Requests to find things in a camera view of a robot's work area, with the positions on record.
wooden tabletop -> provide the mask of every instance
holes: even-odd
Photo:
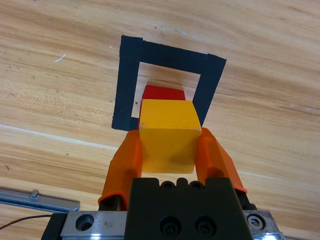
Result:
[[[320,239],[319,26],[316,0],[1,0],[0,186],[98,209],[126,135],[111,128],[121,35],[140,37],[227,59],[203,126],[286,236]],[[198,80],[141,63],[132,116],[146,83],[191,100]],[[38,214],[0,205],[0,226]],[[0,239],[40,239],[47,222]]]

metal bracket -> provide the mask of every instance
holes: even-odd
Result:
[[[267,210],[244,210],[254,240],[285,240],[273,217]],[[126,211],[70,212],[60,236],[62,240],[123,240]]]
[[[27,193],[0,188],[0,204],[53,213],[68,213],[80,209],[80,202],[78,201],[42,196],[38,190]]]

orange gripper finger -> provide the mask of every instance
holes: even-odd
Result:
[[[131,182],[134,178],[140,178],[142,174],[142,150],[139,139],[139,130],[129,131],[119,149],[110,162],[102,196],[102,200],[120,195],[122,208],[128,210]]]
[[[198,181],[203,185],[207,178],[230,178],[235,189],[248,192],[242,185],[231,157],[205,127],[198,140],[195,170]]]

wooden block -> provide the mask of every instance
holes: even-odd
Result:
[[[142,171],[192,173],[200,134],[201,125],[191,101],[144,99],[139,126]]]

yellow cube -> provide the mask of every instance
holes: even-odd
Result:
[[[192,101],[144,99],[139,124],[142,171],[192,173],[200,134]]]

